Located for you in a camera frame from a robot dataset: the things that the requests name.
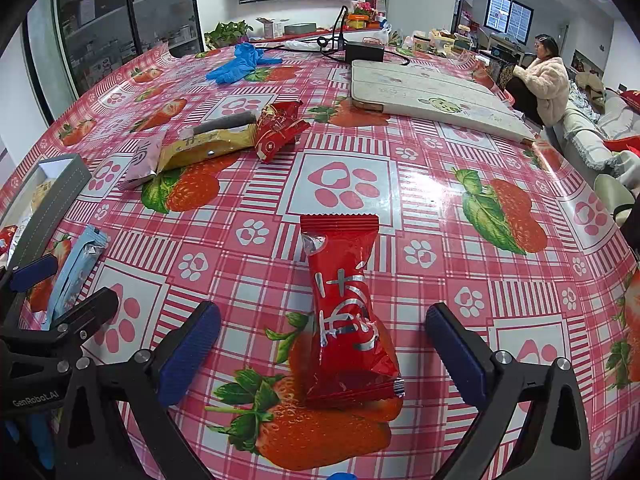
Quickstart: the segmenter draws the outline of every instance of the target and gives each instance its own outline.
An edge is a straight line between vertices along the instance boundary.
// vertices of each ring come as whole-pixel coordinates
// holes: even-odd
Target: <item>light blue snack package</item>
[[[56,279],[49,297],[47,315],[41,325],[42,330],[48,330],[53,320],[62,316],[76,304],[82,284],[86,281],[89,272],[94,268],[106,246],[107,235],[105,233],[101,233],[92,225],[84,228],[84,232],[71,248],[65,265]]]

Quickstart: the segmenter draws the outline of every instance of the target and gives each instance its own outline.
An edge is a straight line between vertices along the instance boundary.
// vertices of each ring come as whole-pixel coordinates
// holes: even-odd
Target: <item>window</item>
[[[484,26],[504,32],[522,44],[529,39],[533,9],[515,0],[489,0]]]

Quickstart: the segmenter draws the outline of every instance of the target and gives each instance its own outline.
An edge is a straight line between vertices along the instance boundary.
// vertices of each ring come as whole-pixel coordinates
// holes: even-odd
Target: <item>glass cabinet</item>
[[[204,49],[195,0],[55,0],[60,43],[78,95],[150,48]]]

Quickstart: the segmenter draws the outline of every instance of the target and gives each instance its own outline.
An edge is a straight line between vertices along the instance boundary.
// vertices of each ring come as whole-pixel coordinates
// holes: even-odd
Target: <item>black power adapter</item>
[[[385,47],[375,43],[347,41],[344,47],[344,62],[351,64],[356,59],[383,62],[385,59]]]

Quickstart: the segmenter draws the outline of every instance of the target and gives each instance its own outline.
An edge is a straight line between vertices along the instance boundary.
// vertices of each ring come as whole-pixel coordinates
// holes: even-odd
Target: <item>yellow snack bar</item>
[[[249,124],[241,132],[214,130],[189,139],[176,140],[162,147],[158,159],[158,173],[196,164],[244,148],[252,148],[255,129],[255,124]]]

